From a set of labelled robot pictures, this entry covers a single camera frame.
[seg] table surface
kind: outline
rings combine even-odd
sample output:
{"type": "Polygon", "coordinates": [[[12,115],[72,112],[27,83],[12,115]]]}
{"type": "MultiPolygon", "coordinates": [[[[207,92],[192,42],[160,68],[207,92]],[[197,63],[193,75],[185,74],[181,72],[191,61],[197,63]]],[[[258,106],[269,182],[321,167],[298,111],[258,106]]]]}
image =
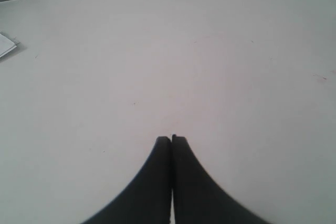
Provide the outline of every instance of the table surface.
{"type": "Polygon", "coordinates": [[[336,222],[336,0],[15,0],[0,222],[80,223],[157,136],[273,223],[336,222]]]}

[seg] white table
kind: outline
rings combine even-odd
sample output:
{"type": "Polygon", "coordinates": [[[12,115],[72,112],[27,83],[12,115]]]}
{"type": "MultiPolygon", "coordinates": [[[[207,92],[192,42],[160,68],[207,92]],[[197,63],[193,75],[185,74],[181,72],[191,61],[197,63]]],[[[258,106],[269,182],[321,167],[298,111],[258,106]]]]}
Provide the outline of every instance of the white table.
{"type": "Polygon", "coordinates": [[[0,3],[0,223],[82,222],[173,133],[265,219],[335,223],[335,3],[0,3]]]}

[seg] white paper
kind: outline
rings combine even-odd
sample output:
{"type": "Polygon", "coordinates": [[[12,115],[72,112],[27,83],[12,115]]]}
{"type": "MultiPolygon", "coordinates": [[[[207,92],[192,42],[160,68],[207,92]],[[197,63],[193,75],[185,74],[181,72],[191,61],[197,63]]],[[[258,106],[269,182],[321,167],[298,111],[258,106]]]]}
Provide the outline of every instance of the white paper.
{"type": "Polygon", "coordinates": [[[0,58],[16,48],[14,42],[0,34],[0,58]]]}

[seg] black plastic piece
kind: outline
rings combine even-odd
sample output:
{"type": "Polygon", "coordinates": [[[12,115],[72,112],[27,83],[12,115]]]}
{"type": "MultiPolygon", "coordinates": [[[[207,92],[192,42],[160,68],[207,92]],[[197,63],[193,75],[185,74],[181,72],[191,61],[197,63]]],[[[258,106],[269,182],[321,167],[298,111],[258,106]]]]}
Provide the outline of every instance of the black plastic piece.
{"type": "Polygon", "coordinates": [[[171,141],[159,137],[126,189],[84,224],[169,224],[172,197],[171,141]]]}
{"type": "Polygon", "coordinates": [[[226,194],[208,175],[186,138],[173,135],[173,191],[176,224],[265,224],[226,194]]]}

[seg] paper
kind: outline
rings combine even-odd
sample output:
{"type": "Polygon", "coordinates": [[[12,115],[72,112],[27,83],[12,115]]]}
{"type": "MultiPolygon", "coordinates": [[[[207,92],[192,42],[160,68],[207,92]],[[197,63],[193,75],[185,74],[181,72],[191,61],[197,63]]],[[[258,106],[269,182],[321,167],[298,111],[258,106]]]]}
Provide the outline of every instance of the paper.
{"type": "Polygon", "coordinates": [[[0,34],[0,58],[14,48],[16,48],[15,43],[0,34]]]}

